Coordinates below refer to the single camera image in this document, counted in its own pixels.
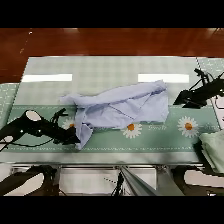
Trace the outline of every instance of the cloth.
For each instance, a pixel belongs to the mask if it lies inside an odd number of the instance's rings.
[[[77,105],[75,126],[81,141],[78,149],[87,143],[94,127],[123,129],[134,122],[164,122],[169,113],[163,81],[118,87],[96,96],[69,94],[60,100]]]
[[[203,154],[210,163],[211,167],[220,173],[224,173],[224,130],[199,136],[202,141]]]

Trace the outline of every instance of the white daisy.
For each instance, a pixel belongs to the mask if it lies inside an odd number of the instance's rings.
[[[123,135],[126,138],[135,138],[141,134],[142,125],[141,124],[129,124],[127,128],[122,129]]]
[[[14,117],[12,119],[10,119],[10,121],[8,121],[8,124],[11,123],[12,121],[14,121],[15,119],[17,119],[18,117]]]
[[[190,117],[182,117],[178,121],[178,130],[182,131],[182,135],[185,137],[191,138],[198,135],[198,124],[194,120],[194,118]]]
[[[64,129],[69,129],[70,127],[74,127],[74,126],[75,126],[75,121],[73,117],[69,117],[68,119],[66,119],[62,125]]]

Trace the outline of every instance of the robotic arm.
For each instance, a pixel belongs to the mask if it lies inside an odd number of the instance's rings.
[[[55,113],[50,121],[41,117],[36,111],[26,110],[20,118],[15,119],[0,130],[0,151],[8,144],[15,144],[13,142],[20,139],[25,133],[36,137],[46,135],[50,137],[51,140],[54,140],[54,144],[62,143],[63,145],[68,145],[80,143],[75,134],[75,127],[70,127],[65,130],[58,126],[59,117],[68,116],[67,114],[63,114],[65,110],[66,109],[63,108]]]

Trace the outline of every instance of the folded green towel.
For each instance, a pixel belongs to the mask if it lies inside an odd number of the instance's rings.
[[[203,133],[199,139],[202,141],[205,158],[211,167],[215,166],[215,171],[224,173],[224,130],[211,134]]]

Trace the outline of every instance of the light purple towel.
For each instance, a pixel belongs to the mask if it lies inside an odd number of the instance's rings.
[[[96,96],[69,94],[63,104],[75,104],[76,135],[82,149],[94,127],[122,129],[133,122],[164,122],[168,115],[168,96],[163,81],[139,83],[105,91]]]

